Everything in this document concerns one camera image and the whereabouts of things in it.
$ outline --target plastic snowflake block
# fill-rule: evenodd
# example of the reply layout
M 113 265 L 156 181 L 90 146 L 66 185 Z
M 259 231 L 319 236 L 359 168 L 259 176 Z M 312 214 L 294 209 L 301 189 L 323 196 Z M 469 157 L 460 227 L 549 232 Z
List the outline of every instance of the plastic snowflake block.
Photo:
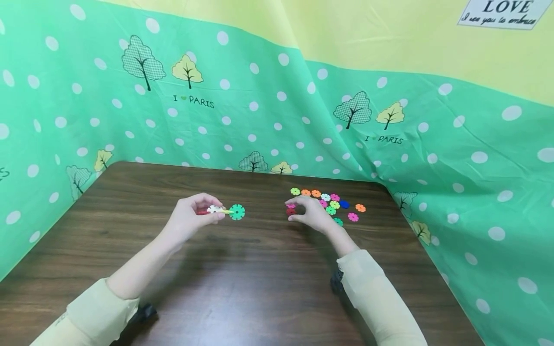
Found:
M 332 206 L 328 206 L 327 208 L 325 208 L 325 211 L 329 215 L 335 215 L 337 213 L 337 210 L 335 208 L 333 208 Z
M 229 208 L 230 211 L 232 211 L 232 214 L 229 214 L 231 219 L 238 221 L 244 217 L 244 214 L 246 214 L 246 210 L 244 207 L 240 204 L 233 204 L 231 208 Z

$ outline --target yellow wall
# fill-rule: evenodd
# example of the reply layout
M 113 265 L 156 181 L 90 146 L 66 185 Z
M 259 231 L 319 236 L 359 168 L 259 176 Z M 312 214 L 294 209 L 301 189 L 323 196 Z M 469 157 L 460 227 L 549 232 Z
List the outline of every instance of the yellow wall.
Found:
M 467 0 L 103 1 L 238 27 L 307 60 L 444 75 L 554 105 L 554 8 L 533 30 L 510 30 L 457 25 Z

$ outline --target white polka dot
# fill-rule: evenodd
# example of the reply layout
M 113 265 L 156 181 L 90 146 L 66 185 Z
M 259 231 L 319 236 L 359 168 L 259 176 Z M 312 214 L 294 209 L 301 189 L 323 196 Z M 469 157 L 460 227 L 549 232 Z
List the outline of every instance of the white polka dot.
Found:
M 448 214 L 447 219 L 448 219 L 448 223 L 449 223 L 449 224 L 455 224 L 455 223 L 457 223 L 458 220 L 460 219 L 460 215 L 454 214 L 454 213 Z
M 59 48 L 58 40 L 53 38 L 52 36 L 46 37 L 46 47 L 48 47 L 50 50 L 56 51 Z
M 122 108 L 123 107 L 123 104 L 121 103 L 120 100 L 118 99 L 113 99 L 111 100 L 111 103 L 114 105 L 114 107 L 116 108 Z
M 2 75 L 4 77 L 4 82 L 6 82 L 7 86 L 14 86 L 16 84 L 16 81 L 13 80 L 13 75 L 10 71 L 4 70 Z
M 477 301 L 475 302 L 475 305 L 477 306 L 477 309 L 479 309 L 480 312 L 485 314 L 490 313 L 489 304 L 483 299 L 477 299 Z
M 427 124 L 426 122 L 422 122 L 421 124 L 419 124 L 419 126 L 417 127 L 417 129 L 418 129 L 420 132 L 427 132 L 427 130 L 429 129 L 429 124 Z
M 40 81 L 38 80 L 38 77 L 33 75 L 30 75 L 27 77 L 27 82 L 29 83 L 29 86 L 33 89 L 37 89 L 40 85 Z
M 250 71 L 257 75 L 258 73 L 260 73 L 260 67 L 258 67 L 258 65 L 256 63 L 251 63 L 250 64 Z
M 465 260 L 473 266 L 476 266 L 478 263 L 477 258 L 473 254 L 470 254 L 469 252 L 465 253 Z
M 219 81 L 219 87 L 223 90 L 229 90 L 229 88 L 231 87 L 231 83 L 229 83 L 227 79 L 222 79 L 221 81 Z
M 454 119 L 454 123 L 452 125 L 454 125 L 454 127 L 462 127 L 464 126 L 464 122 L 465 122 L 465 116 L 460 115 L 460 116 L 457 116 L 456 119 Z
M 286 94 L 285 94 L 284 92 L 282 92 L 282 91 L 279 91 L 279 92 L 277 93 L 277 99 L 278 99 L 279 101 L 285 101 L 285 100 L 286 100 Z
M 38 171 L 39 171 L 38 165 L 32 164 L 27 168 L 27 176 L 29 178 L 34 178 L 37 176 Z
M 283 66 L 287 66 L 289 64 L 289 56 L 286 55 L 285 53 L 279 54 L 277 59 L 279 60 L 279 64 Z
M 59 197 L 60 197 L 60 194 L 57 192 L 54 192 L 53 194 L 50 195 L 50 198 L 48 199 L 48 201 L 50 203 L 55 203 Z
M 73 90 L 73 93 L 78 95 L 83 91 L 83 87 L 79 83 L 73 83 L 71 85 L 71 90 Z
M 377 87 L 379 89 L 384 88 L 387 85 L 387 82 L 388 80 L 386 77 L 381 77 L 379 78 L 379 80 L 377 80 Z
M 321 80 L 327 78 L 328 75 L 329 75 L 329 74 L 328 74 L 328 72 L 327 72 L 326 69 L 319 69 L 319 70 L 317 71 L 317 78 L 319 78 L 319 79 L 321 79 Z
M 9 127 L 6 124 L 0 123 L 0 140 L 5 140 L 9 136 Z
M 308 94 L 314 94 L 315 93 L 315 83 L 309 82 L 308 88 L 307 88 Z
M 439 87 L 439 94 L 446 96 L 452 91 L 452 84 L 445 83 Z
M 144 89 L 144 87 L 140 84 L 136 84 L 135 85 L 135 91 L 139 94 L 139 95 L 144 95 L 146 93 L 146 90 Z
M 33 126 L 35 128 L 35 131 L 42 132 L 42 126 L 40 125 L 40 122 L 38 122 L 37 119 L 33 120 Z
M 78 20 L 86 19 L 85 11 L 79 5 L 73 4 L 69 6 L 69 10 L 71 11 L 73 17 L 77 18 Z
M 100 58 L 94 59 L 94 64 L 95 64 L 96 67 L 99 68 L 100 70 L 105 70 L 105 69 L 107 69 L 106 62 L 104 62 L 104 61 L 103 61 L 102 59 L 100 59 Z
M 506 232 L 501 227 L 494 226 L 489 229 L 489 237 L 496 241 L 504 240 Z
M 456 191 L 457 193 L 462 193 L 464 191 L 464 186 L 460 183 L 454 183 L 452 184 L 452 188 L 454 189 L 454 191 Z
M 150 30 L 151 33 L 157 34 L 160 32 L 160 25 L 158 24 L 158 21 L 154 18 L 148 18 L 146 20 L 146 28 Z
M 64 117 L 57 117 L 54 122 L 56 124 L 56 127 L 59 128 L 64 128 L 68 124 L 67 119 Z
M 427 162 L 429 162 L 429 163 L 431 163 L 431 164 L 437 163 L 438 159 L 439 159 L 439 158 L 437 157 L 437 154 L 429 154 L 429 155 L 427 156 Z
M 79 155 L 79 156 L 85 156 L 88 153 L 89 153 L 89 150 L 87 148 L 82 147 L 82 148 L 77 149 L 77 155 Z
M 29 238 L 29 242 L 35 242 L 35 241 L 37 241 L 39 238 L 40 238 L 40 232 L 39 232 L 39 231 L 36 231 L 36 232 L 33 233 L 33 234 L 31 235 L 31 237 Z
M 489 156 L 482 151 L 476 151 L 471 154 L 471 160 L 475 163 L 485 163 L 488 159 Z
M 220 45 L 227 45 L 229 43 L 229 35 L 225 31 L 220 31 L 217 33 L 217 42 Z
M 539 150 L 537 157 L 539 160 L 546 163 L 554 162 L 554 148 L 544 148 Z
M 20 217 L 21 217 L 21 212 L 19 212 L 18 210 L 12 211 L 6 217 L 6 223 L 8 225 L 13 225 L 14 223 L 16 223 L 19 220 Z

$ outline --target pink snowflake block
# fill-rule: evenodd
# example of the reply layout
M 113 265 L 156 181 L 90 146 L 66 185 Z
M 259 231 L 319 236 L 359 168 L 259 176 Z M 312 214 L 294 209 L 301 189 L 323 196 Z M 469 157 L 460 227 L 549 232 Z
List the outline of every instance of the pink snowflake block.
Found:
M 348 219 L 352 222 L 358 222 L 360 219 L 356 213 L 348 213 Z

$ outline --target person's right hand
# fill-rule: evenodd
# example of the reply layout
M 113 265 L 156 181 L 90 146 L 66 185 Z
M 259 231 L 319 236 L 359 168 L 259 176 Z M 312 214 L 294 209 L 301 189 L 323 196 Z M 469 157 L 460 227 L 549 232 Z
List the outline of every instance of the person's right hand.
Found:
M 289 199 L 285 204 L 299 204 L 306 208 L 306 213 L 304 215 L 291 215 L 289 216 L 289 221 L 301 222 L 323 234 L 327 234 L 330 229 L 338 226 L 325 209 L 323 209 L 321 203 L 315 198 L 297 196 Z

